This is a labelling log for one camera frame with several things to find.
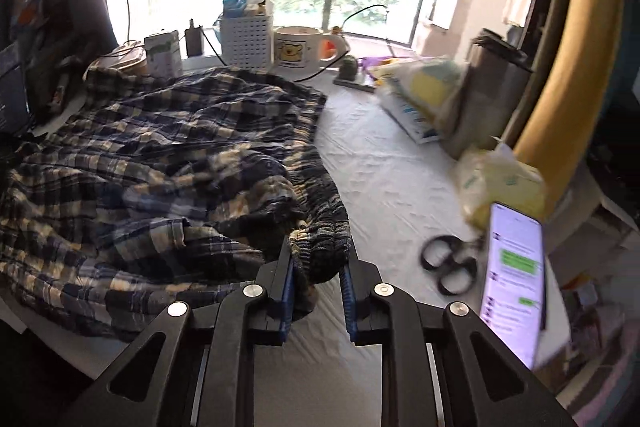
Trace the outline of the yellow green tissue pack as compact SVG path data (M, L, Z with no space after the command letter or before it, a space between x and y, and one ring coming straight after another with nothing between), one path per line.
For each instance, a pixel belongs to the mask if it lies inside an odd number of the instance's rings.
M463 219L473 228L487 228L494 202L535 219L544 214L544 178L536 168L518 161L502 142L495 150L468 148L454 168L454 182Z

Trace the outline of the plaid blue beige pants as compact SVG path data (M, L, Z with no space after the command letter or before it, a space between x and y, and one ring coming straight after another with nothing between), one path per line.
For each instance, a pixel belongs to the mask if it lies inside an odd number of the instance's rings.
M294 313L345 264L347 211L314 144L326 97L216 68L93 68L80 111L1 161L1 284L81 335L130 340L207 306L290 248Z

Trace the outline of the purple folded cloth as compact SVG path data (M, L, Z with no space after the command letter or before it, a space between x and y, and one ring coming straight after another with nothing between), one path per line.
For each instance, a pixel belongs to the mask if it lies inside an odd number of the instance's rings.
M366 56L363 57L360 61L360 65L362 68L370 68L376 67L380 65L392 64L397 61L396 56L381 56L381 57L373 57Z

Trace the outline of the white blue paper box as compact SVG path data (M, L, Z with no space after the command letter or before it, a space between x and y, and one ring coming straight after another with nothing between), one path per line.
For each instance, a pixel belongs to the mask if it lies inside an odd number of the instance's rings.
M425 116L403 96L390 88L378 90L382 109L393 118L416 144L436 142L439 136Z

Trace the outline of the yellow plastic bag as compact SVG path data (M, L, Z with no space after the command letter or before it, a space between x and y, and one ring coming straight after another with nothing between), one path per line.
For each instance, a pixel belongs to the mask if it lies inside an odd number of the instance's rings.
M390 58L369 72L409 103L435 118L460 87L468 65L446 56L427 58Z

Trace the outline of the small green cactus ornament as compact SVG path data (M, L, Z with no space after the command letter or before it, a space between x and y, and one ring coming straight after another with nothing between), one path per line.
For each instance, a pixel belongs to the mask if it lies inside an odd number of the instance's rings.
M359 69L359 62L356 57L352 55L346 55L341 61L340 68L338 69L338 77L348 81L354 81L357 77Z

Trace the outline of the white perforated storage basket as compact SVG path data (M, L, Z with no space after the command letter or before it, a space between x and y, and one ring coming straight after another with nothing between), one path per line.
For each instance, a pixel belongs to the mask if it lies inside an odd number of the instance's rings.
M268 70L273 56L271 15L223 17L219 21L221 56L240 69Z

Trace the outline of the large white cartoon mug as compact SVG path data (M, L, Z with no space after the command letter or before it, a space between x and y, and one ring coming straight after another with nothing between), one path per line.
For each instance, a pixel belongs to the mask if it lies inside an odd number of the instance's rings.
M273 65L312 74L348 53L341 35L307 26L280 26L273 33Z

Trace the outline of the black scissors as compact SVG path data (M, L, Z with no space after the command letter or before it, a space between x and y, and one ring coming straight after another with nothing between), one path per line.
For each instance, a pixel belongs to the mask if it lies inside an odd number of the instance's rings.
M427 239L420 249L421 268L435 277L440 295L456 297L466 294L475 284L480 262L478 255L484 248L484 239L464 241L450 234Z

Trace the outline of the white green carton box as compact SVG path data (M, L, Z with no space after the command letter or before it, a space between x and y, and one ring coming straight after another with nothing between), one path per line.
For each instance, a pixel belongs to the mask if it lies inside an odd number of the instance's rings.
M182 75L178 31L164 31L144 38L146 66L153 77L177 78Z

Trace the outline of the smartphone with lit screen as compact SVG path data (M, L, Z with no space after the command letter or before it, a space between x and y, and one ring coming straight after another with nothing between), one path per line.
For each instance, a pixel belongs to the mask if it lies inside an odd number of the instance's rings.
M544 315L540 223L506 205L490 206L480 318L527 367L533 367Z

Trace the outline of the black power adapter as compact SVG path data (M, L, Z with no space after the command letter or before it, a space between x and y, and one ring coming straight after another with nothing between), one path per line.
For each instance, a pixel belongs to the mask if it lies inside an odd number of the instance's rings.
M203 54L203 29L196 26L194 20L190 20L189 27L184 31L186 42L186 55L188 57L201 56Z

